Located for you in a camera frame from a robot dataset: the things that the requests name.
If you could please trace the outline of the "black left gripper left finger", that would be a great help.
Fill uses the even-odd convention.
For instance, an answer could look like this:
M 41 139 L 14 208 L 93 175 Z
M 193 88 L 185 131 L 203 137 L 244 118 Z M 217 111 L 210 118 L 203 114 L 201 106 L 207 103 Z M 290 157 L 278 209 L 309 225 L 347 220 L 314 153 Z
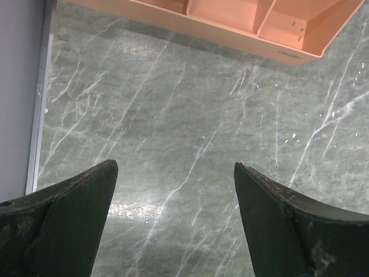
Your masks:
M 118 177 L 115 160 L 1 203 L 1 276 L 90 276 Z

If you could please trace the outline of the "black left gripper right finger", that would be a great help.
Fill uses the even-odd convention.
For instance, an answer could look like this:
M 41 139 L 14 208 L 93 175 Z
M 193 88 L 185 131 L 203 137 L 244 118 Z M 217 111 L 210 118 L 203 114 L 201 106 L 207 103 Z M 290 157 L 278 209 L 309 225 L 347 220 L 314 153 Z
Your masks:
M 255 276 L 367 276 L 368 216 L 316 201 L 237 162 Z

